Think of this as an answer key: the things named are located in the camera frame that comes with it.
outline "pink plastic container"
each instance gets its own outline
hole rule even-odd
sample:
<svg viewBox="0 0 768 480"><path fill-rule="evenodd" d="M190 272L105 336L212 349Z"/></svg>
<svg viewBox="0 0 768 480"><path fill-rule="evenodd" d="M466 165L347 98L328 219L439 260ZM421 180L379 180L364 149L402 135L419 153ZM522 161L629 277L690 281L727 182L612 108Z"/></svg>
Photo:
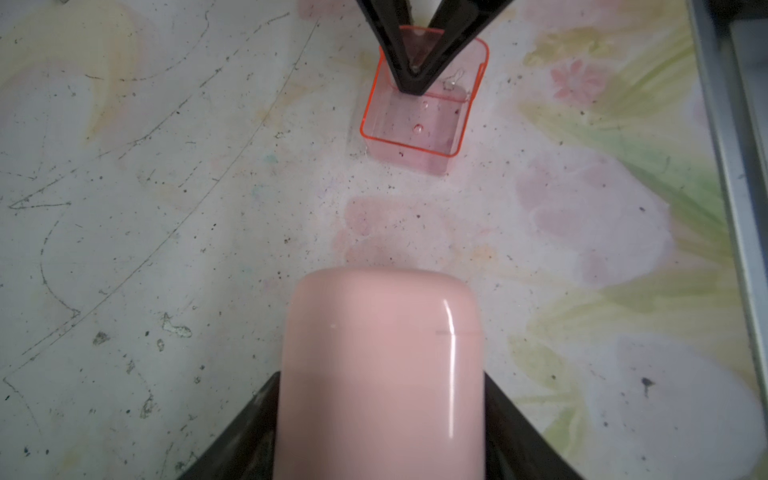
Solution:
<svg viewBox="0 0 768 480"><path fill-rule="evenodd" d="M451 276L306 276L286 321L274 479L482 480L483 339Z"/></svg>
<svg viewBox="0 0 768 480"><path fill-rule="evenodd" d="M421 45L436 41L442 30L402 26L403 35ZM378 161L444 175L462 148L472 102L488 65L490 50L479 38L471 41L422 96L398 90L383 51L362 116L360 134Z"/></svg>

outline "pink flower print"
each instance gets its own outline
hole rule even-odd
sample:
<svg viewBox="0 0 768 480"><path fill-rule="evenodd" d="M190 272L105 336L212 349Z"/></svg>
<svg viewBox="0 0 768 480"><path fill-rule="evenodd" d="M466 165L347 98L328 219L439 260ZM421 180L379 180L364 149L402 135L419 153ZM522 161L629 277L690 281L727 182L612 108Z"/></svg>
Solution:
<svg viewBox="0 0 768 480"><path fill-rule="evenodd" d="M569 104L591 105L605 90L605 73L594 65L585 66L581 60L552 68L550 73L558 89L554 97Z"/></svg>

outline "pink cylindrical object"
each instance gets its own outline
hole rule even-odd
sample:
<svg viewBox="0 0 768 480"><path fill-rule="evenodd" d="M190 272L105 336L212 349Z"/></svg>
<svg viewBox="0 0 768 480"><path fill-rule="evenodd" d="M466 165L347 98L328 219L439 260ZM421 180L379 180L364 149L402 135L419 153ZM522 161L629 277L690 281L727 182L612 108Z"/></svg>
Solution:
<svg viewBox="0 0 768 480"><path fill-rule="evenodd" d="M440 273L321 270L286 321L275 480L480 480L482 327Z"/></svg>

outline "water droplet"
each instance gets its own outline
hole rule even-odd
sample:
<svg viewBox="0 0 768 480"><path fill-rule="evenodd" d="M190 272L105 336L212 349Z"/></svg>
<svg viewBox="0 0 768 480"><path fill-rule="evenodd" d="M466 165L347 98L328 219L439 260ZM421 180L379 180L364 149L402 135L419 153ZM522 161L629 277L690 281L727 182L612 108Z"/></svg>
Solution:
<svg viewBox="0 0 768 480"><path fill-rule="evenodd" d="M444 78L442 80L442 87L443 90L451 91L456 87L456 82L461 80L461 78L464 76L464 68L460 68L456 71L453 75L450 77Z"/></svg>

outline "square plastic cup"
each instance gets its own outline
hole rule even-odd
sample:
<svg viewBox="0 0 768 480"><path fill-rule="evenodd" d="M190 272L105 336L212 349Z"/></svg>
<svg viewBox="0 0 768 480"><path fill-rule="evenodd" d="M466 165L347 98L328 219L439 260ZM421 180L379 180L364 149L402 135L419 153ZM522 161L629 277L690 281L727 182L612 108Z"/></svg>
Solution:
<svg viewBox="0 0 768 480"><path fill-rule="evenodd" d="M401 30L411 59L429 53L430 46L442 35L442 30L410 25ZM429 90L416 96L398 90L381 51L360 124L369 155L427 174L447 174L462 148L469 112L489 54L483 40L472 40Z"/></svg>

